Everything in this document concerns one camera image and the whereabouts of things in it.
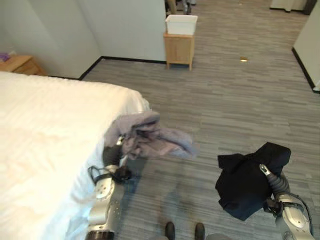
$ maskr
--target wooden nightstand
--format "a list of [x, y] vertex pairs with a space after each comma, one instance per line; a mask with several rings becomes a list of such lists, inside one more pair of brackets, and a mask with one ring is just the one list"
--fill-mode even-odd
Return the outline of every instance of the wooden nightstand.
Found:
[[0, 71], [26, 75], [47, 75], [36, 63], [33, 56], [24, 55], [14, 55], [9, 60], [0, 62]]
[[170, 64], [188, 64], [192, 70], [195, 53], [195, 36], [164, 33], [166, 66]]

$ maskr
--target carpet floor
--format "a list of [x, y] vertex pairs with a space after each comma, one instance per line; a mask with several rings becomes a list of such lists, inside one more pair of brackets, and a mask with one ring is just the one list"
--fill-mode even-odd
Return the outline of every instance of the carpet floor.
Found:
[[[275, 219], [258, 211], [242, 222], [223, 211], [215, 190], [217, 155], [255, 152], [266, 142], [291, 149], [284, 168], [291, 191], [309, 205], [320, 238], [320, 95], [311, 91], [291, 48], [307, 16], [269, 10], [270, 1], [197, 0], [193, 70], [188, 66], [102, 60], [84, 81], [139, 91], [166, 127], [194, 137], [193, 160], [149, 159], [128, 193], [118, 240], [163, 235], [177, 240], [194, 227], [233, 240], [280, 240]], [[247, 57], [248, 62], [241, 62]]]

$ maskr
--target white plastic bin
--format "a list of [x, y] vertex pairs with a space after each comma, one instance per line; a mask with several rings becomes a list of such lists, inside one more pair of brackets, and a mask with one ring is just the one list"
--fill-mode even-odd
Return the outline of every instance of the white plastic bin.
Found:
[[165, 22], [168, 34], [193, 35], [196, 30], [198, 16], [169, 15]]

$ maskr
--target white bedsheet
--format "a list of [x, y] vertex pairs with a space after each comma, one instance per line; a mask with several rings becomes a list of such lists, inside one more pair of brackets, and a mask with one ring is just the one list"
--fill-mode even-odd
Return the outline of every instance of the white bedsheet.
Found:
[[64, 239], [93, 190], [87, 167], [101, 166], [104, 132], [148, 102], [112, 84], [7, 72], [0, 91], [1, 239]]

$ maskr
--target black shoe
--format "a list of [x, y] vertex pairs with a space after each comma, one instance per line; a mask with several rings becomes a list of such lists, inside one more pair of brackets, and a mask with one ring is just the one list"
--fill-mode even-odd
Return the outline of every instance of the black shoe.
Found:
[[201, 222], [197, 223], [194, 231], [194, 240], [205, 240], [205, 236], [205, 226]]
[[175, 225], [170, 221], [165, 225], [165, 236], [169, 240], [175, 240], [176, 239], [176, 230]]

